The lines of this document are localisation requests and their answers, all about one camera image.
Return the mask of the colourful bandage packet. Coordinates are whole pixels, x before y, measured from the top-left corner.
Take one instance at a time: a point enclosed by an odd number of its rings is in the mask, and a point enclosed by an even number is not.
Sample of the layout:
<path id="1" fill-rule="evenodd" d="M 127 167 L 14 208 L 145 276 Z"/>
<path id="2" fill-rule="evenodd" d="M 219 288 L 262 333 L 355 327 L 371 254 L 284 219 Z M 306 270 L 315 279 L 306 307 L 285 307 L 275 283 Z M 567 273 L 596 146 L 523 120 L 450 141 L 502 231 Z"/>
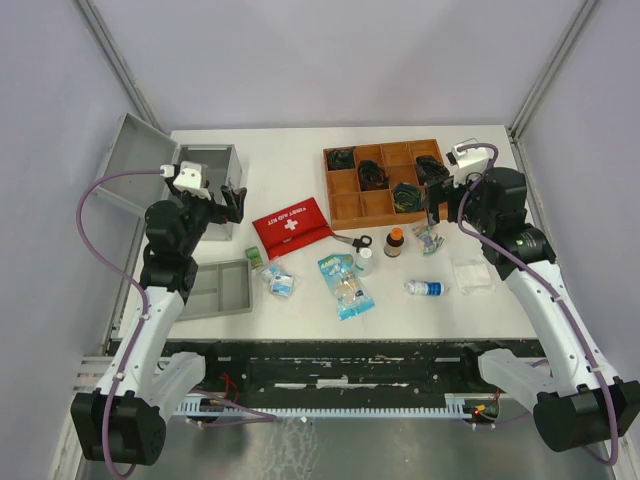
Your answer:
<path id="1" fill-rule="evenodd" d="M 445 239 L 429 225 L 417 225 L 411 231 L 421 244 L 423 256 L 435 254 L 444 244 Z"/>

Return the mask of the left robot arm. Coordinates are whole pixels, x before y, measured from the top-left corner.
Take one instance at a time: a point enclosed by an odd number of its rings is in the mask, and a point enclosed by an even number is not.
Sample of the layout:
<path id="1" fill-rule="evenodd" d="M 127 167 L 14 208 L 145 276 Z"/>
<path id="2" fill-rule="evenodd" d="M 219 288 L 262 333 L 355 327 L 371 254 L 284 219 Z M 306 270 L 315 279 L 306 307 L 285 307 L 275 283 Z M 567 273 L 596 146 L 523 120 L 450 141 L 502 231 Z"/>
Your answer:
<path id="1" fill-rule="evenodd" d="M 161 200 L 145 212 L 144 265 L 131 282 L 139 293 L 130 325 L 107 371 L 90 393 L 79 393 L 71 415 L 86 459 L 119 472 L 154 464 L 163 449 L 167 423 L 193 387 L 209 390 L 221 378 L 220 364 L 197 353 L 178 353 L 159 370 L 168 334 L 182 313 L 198 265 L 195 247 L 211 224 L 241 223 L 247 191 L 222 186 L 223 203 L 188 192 Z"/>

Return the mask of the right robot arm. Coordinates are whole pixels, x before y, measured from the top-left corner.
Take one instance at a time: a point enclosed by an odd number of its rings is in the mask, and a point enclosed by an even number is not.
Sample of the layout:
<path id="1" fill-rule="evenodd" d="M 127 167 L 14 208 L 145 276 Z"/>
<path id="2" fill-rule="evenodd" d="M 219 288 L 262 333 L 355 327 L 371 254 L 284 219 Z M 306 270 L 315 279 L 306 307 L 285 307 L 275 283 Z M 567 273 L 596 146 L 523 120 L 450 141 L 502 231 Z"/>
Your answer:
<path id="1" fill-rule="evenodd" d="M 457 223 L 478 239 L 524 308 L 549 364 L 543 373 L 497 348 L 462 362 L 460 382 L 481 391 L 492 384 L 533 416 L 544 443 L 555 452 L 608 441 L 617 444 L 639 414 L 639 383 L 624 381 L 598 350 L 569 298 L 545 234 L 526 219 L 522 173 L 504 167 L 473 172 L 426 186 L 431 221 Z"/>

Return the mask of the white gauze packet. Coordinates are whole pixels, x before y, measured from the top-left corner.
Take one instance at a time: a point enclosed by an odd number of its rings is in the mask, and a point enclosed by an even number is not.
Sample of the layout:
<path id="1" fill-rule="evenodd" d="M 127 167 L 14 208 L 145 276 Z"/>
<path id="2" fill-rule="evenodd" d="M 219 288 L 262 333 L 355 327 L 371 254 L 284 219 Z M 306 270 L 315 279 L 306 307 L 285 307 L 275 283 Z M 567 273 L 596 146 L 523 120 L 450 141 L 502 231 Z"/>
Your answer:
<path id="1" fill-rule="evenodd" d="M 484 294 L 494 290 L 488 264 L 481 255 L 453 257 L 451 265 L 458 289 L 464 295 Z"/>

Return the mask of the red first aid pouch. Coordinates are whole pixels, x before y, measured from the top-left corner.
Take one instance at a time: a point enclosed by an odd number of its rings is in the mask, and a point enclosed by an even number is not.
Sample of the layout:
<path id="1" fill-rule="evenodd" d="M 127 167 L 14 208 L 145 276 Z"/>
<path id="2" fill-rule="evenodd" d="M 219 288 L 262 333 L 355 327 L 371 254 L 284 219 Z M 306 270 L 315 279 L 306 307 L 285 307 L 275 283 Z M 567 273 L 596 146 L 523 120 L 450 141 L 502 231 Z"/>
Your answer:
<path id="1" fill-rule="evenodd" d="M 333 235 L 313 197 L 254 220 L 252 224 L 270 260 Z"/>

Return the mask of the alcohol wipes plastic bag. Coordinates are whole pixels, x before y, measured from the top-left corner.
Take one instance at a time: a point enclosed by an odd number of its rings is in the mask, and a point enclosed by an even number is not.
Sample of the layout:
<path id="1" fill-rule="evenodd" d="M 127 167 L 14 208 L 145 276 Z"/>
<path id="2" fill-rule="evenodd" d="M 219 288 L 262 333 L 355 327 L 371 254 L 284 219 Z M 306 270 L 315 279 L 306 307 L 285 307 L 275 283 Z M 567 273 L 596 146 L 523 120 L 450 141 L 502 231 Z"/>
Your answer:
<path id="1" fill-rule="evenodd" d="M 296 288 L 297 278 L 279 263 L 265 265 L 260 271 L 260 278 L 268 292 L 279 298 L 290 298 Z"/>

